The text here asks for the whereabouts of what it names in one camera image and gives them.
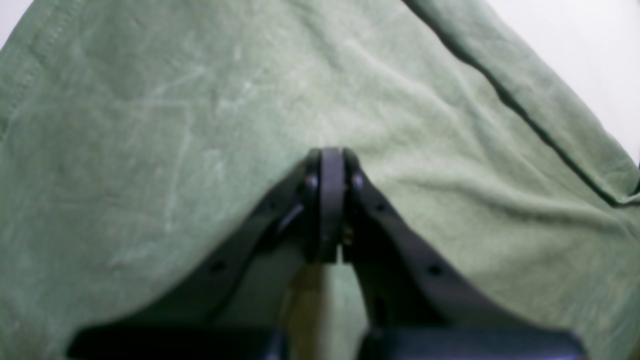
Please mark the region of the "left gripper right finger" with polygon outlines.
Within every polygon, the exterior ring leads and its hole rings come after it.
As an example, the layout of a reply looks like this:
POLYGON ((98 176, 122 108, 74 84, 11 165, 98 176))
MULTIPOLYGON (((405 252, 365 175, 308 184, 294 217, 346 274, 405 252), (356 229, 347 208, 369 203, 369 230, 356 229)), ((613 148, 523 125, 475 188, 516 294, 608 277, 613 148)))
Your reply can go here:
POLYGON ((499 306, 418 235, 340 150, 343 259, 352 265, 369 327, 359 360, 583 360, 574 333, 499 306))

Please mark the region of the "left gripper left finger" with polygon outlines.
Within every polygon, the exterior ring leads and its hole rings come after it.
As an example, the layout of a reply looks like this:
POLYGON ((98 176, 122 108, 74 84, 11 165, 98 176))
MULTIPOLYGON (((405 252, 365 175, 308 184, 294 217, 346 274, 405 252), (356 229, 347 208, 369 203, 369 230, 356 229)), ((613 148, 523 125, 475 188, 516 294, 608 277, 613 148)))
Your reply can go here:
POLYGON ((290 360, 290 281, 330 256, 333 150, 314 148, 192 273, 137 312, 83 328, 73 360, 290 360))

